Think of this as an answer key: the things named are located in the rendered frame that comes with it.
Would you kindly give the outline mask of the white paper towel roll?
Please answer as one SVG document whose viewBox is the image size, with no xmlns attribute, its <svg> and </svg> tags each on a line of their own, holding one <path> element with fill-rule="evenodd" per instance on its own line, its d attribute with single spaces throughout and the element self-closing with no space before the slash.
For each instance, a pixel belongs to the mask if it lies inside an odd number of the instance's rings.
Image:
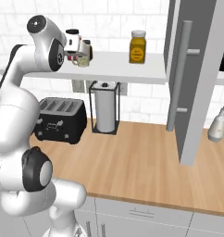
<svg viewBox="0 0 224 237">
<path fill-rule="evenodd" d="M 97 129 L 111 132 L 115 129 L 115 83 L 99 81 L 94 88 Z"/>
</svg>

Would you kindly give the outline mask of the grey cupboard door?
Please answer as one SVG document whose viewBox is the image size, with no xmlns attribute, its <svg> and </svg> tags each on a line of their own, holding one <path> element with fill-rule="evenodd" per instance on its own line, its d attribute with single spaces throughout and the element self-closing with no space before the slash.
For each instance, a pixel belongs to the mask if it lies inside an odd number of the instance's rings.
<svg viewBox="0 0 224 237">
<path fill-rule="evenodd" d="M 77 221 L 86 231 L 88 237 L 98 237 L 96 217 L 93 212 L 76 210 L 75 216 Z"/>
<path fill-rule="evenodd" d="M 101 224 L 106 225 L 106 237 L 186 237 L 187 227 L 171 226 L 163 223 L 97 214 L 99 236 Z"/>
</svg>

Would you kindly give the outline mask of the grey wall outlet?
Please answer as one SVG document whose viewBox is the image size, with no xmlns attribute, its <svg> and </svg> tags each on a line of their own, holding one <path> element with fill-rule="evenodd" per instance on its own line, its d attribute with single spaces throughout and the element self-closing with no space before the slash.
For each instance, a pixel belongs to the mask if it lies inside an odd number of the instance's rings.
<svg viewBox="0 0 224 237">
<path fill-rule="evenodd" d="M 127 95 L 127 93 L 128 93 L 128 84 L 126 82 L 121 82 L 119 84 L 119 94 Z"/>
<path fill-rule="evenodd" d="M 73 80 L 72 81 L 72 90 L 74 93 L 84 93 L 85 92 L 84 81 Z"/>
</svg>

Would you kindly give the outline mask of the white wall shelf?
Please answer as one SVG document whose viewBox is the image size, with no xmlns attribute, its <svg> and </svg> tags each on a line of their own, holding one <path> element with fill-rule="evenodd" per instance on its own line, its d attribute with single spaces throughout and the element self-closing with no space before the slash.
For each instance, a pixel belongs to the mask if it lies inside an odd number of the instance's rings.
<svg viewBox="0 0 224 237">
<path fill-rule="evenodd" d="M 121 52 L 93 52 L 93 59 L 85 68 L 65 59 L 57 72 L 32 72 L 26 77 L 146 84 L 165 84 L 168 81 L 162 54 L 147 54 L 144 64 L 131 64 L 128 54 Z"/>
</svg>

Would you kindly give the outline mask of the clear drinking glass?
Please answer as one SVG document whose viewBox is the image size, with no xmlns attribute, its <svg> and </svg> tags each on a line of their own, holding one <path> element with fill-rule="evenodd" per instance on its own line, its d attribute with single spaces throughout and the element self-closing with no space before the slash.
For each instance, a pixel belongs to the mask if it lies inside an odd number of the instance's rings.
<svg viewBox="0 0 224 237">
<path fill-rule="evenodd" d="M 81 68 L 89 66 L 89 59 L 87 56 L 73 56 L 71 62 L 74 66 Z"/>
</svg>

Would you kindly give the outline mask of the grey cabinet door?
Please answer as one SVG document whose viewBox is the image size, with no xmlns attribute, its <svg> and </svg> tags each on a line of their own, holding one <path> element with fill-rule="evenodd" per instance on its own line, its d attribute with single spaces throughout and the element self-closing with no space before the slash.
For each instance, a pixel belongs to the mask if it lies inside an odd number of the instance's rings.
<svg viewBox="0 0 224 237">
<path fill-rule="evenodd" d="M 173 131 L 179 162 L 191 166 L 224 53 L 224 0 L 169 0 L 163 56 L 170 96 L 184 20 L 193 22 L 189 47 L 200 54 L 186 57 L 178 107 L 188 111 L 176 114 Z"/>
</svg>

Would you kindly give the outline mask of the black toaster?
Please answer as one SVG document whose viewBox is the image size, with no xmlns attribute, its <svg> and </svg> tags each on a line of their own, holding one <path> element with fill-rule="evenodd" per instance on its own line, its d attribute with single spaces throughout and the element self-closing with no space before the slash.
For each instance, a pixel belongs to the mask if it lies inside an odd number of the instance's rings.
<svg viewBox="0 0 224 237">
<path fill-rule="evenodd" d="M 38 140 L 76 144 L 87 126 L 81 99 L 46 97 L 40 102 L 40 116 L 34 128 Z"/>
</svg>

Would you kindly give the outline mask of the grey drawer front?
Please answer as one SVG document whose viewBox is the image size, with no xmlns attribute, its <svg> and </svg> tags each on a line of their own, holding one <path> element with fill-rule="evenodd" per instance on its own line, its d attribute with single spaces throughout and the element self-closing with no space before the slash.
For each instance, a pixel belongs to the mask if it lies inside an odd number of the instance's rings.
<svg viewBox="0 0 224 237">
<path fill-rule="evenodd" d="M 96 198 L 95 205 L 98 214 L 105 214 L 110 217 L 145 220 L 183 228 L 189 226 L 193 214 L 192 212 L 177 209 L 146 206 L 103 198 Z"/>
</svg>

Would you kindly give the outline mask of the white spray bottle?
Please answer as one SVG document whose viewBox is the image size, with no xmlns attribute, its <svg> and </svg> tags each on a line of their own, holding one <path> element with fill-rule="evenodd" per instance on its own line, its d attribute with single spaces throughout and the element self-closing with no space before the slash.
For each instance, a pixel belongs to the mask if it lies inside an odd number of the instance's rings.
<svg viewBox="0 0 224 237">
<path fill-rule="evenodd" d="M 224 106 L 220 109 L 211 123 L 207 137 L 212 142 L 219 142 L 224 136 Z"/>
</svg>

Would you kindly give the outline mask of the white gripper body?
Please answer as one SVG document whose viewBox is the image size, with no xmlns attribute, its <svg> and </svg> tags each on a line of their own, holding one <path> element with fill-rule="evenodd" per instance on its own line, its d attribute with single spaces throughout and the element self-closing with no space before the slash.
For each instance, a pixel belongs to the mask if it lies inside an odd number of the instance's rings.
<svg viewBox="0 0 224 237">
<path fill-rule="evenodd" d="M 89 40 L 81 40 L 80 55 L 90 56 L 90 41 Z"/>
</svg>

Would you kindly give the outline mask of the amber jar with white lid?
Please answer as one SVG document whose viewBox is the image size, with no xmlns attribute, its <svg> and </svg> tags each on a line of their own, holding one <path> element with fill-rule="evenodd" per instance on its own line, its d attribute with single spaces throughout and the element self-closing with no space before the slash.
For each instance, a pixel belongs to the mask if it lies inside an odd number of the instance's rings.
<svg viewBox="0 0 224 237">
<path fill-rule="evenodd" d="M 130 62 L 132 64 L 143 64 L 146 50 L 146 31 L 135 30 L 131 32 Z"/>
</svg>

